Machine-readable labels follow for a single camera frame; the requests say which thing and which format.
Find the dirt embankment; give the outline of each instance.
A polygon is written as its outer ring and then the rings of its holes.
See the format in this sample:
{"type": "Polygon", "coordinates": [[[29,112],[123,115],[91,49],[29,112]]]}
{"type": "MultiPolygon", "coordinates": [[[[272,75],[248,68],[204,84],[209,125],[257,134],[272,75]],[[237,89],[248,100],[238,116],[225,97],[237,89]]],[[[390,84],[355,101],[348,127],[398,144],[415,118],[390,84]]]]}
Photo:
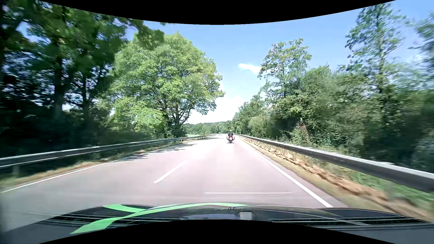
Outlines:
{"type": "Polygon", "coordinates": [[[427,202],[424,209],[418,208],[400,198],[392,199],[384,191],[361,185],[342,175],[335,175],[304,155],[249,139],[244,141],[349,207],[391,212],[434,222],[432,202],[427,202]]]}

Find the black border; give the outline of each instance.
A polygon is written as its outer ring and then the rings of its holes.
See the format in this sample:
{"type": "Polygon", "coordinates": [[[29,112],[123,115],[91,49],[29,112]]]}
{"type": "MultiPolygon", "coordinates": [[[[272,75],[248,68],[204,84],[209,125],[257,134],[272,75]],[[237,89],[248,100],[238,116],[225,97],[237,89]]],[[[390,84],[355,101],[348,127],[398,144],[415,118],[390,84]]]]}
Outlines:
{"type": "Polygon", "coordinates": [[[188,220],[138,224],[77,234],[46,243],[209,243],[218,240],[228,243],[389,243],[323,228],[247,220],[188,220]]]}
{"type": "Polygon", "coordinates": [[[393,1],[59,1],[45,2],[138,20],[182,24],[252,24],[297,20],[361,9],[393,1]]]}

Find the solid white edge line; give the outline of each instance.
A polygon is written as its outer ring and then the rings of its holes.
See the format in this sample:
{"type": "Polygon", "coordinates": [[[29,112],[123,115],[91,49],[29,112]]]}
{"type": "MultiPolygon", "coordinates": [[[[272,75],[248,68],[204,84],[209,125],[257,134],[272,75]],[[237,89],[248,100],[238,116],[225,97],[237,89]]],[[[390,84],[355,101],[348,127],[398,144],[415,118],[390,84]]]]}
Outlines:
{"type": "MultiPolygon", "coordinates": [[[[160,150],[163,150],[163,149],[166,149],[166,148],[161,148],[161,149],[153,150],[153,151],[150,151],[150,152],[143,152],[143,153],[140,153],[140,154],[137,154],[137,155],[142,155],[142,154],[146,154],[146,153],[156,152],[156,151],[160,151],[160,150]]],[[[75,171],[68,172],[68,173],[61,174],[61,175],[56,175],[54,177],[50,177],[50,178],[47,178],[47,179],[43,179],[43,180],[40,180],[40,181],[28,183],[26,185],[22,185],[22,186],[19,186],[19,187],[15,187],[15,188],[11,188],[11,189],[2,191],[2,192],[0,192],[0,194],[6,193],[6,192],[9,192],[9,191],[13,191],[13,190],[16,190],[16,189],[20,189],[20,188],[23,188],[23,187],[26,187],[26,186],[29,186],[29,185],[33,185],[33,184],[36,184],[36,183],[41,183],[43,181],[55,179],[55,178],[60,177],[60,176],[69,175],[69,174],[72,174],[72,173],[75,173],[75,172],[79,172],[79,171],[82,171],[82,170],[86,170],[86,169],[89,169],[89,168],[94,168],[94,167],[98,167],[98,166],[101,166],[101,165],[106,165],[106,164],[109,164],[109,163],[114,163],[114,162],[117,162],[117,161],[122,161],[122,160],[125,160],[125,159],[128,159],[128,158],[131,158],[131,157],[133,157],[133,156],[129,156],[129,157],[126,157],[126,158],[121,158],[121,159],[114,160],[114,161],[107,162],[107,163],[102,163],[102,164],[90,166],[90,167],[87,167],[87,168],[82,168],[82,169],[75,170],[75,171]]]]}
{"type": "Polygon", "coordinates": [[[160,178],[158,178],[158,180],[154,181],[154,184],[157,184],[158,182],[162,181],[164,178],[166,178],[168,175],[170,175],[171,173],[173,173],[173,171],[179,169],[179,167],[183,166],[185,163],[187,162],[187,160],[185,160],[184,162],[182,162],[180,165],[176,166],[175,168],[173,168],[172,170],[170,170],[169,172],[167,172],[165,175],[161,176],[160,178]]]}
{"type": "Polygon", "coordinates": [[[303,189],[305,192],[307,192],[309,195],[311,195],[313,198],[315,198],[321,204],[323,204],[324,206],[326,206],[328,208],[332,208],[333,207],[331,204],[329,204],[328,202],[326,202],[324,199],[320,198],[317,194],[315,194],[314,192],[312,192],[311,190],[309,190],[306,186],[304,186],[303,184],[301,184],[300,182],[298,182],[296,179],[292,178],[289,174],[285,173],[282,169],[280,169],[279,167],[275,166],[268,159],[264,158],[261,154],[259,154],[258,152],[256,152],[256,150],[253,147],[251,147],[249,144],[247,144],[245,141],[243,141],[243,142],[244,142],[245,145],[247,145],[249,147],[249,150],[251,150],[252,152],[254,152],[257,156],[259,156],[260,158],[262,158],[269,165],[273,166],[280,173],[282,173],[282,175],[286,176],[288,179],[290,179],[292,182],[294,182],[297,186],[299,186],[301,189],[303,189]]]}

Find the green stripe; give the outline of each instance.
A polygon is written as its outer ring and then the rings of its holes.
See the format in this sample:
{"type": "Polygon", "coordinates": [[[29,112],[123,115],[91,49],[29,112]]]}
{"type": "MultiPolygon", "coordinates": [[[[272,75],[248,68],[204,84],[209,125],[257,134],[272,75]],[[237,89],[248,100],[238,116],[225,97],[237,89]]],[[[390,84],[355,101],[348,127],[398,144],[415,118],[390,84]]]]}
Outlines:
{"type": "Polygon", "coordinates": [[[99,231],[104,230],[109,225],[111,225],[116,220],[131,218],[131,217],[137,217],[145,214],[153,214],[163,211],[169,211],[169,210],[175,210],[180,208],[191,208],[191,207],[198,207],[198,206],[205,206],[205,205],[217,205],[217,206],[227,206],[227,207],[242,207],[242,206],[248,206],[244,204],[233,204],[233,203],[221,203],[221,202],[214,202],[214,203],[196,203],[196,204],[187,204],[187,205],[180,205],[180,206],[171,206],[171,207],[165,207],[165,208],[153,208],[144,210],[141,212],[136,212],[124,217],[116,217],[116,218],[107,218],[107,219],[101,219],[97,220],[95,222],[92,222],[90,224],[83,225],[82,227],[78,228],[76,231],[72,232],[71,234],[77,234],[77,233],[83,233],[83,232],[89,232],[89,231],[99,231]]]}
{"type": "Polygon", "coordinates": [[[130,213],[138,213],[146,210],[145,208],[131,208],[120,204],[104,205],[103,207],[130,213]]]}

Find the white cloud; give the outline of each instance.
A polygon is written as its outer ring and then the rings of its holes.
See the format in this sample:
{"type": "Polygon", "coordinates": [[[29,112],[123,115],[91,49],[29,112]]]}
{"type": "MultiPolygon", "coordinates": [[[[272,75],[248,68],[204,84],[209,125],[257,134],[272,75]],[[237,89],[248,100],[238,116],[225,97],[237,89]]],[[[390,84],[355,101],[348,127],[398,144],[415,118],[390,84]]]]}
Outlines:
{"type": "Polygon", "coordinates": [[[254,74],[258,74],[259,71],[261,70],[261,67],[259,67],[259,66],[254,66],[254,65],[251,65],[251,64],[245,64],[245,63],[240,63],[240,64],[238,65],[238,67],[239,67],[240,69],[249,69],[249,70],[252,71],[254,74]]]}
{"type": "Polygon", "coordinates": [[[239,96],[217,98],[217,108],[214,111],[209,111],[207,115],[193,111],[186,123],[197,124],[232,120],[234,114],[238,112],[238,107],[243,105],[243,103],[244,100],[239,96]]]}
{"type": "Polygon", "coordinates": [[[408,63],[418,63],[422,61],[422,55],[413,55],[412,57],[407,58],[408,63]]]}

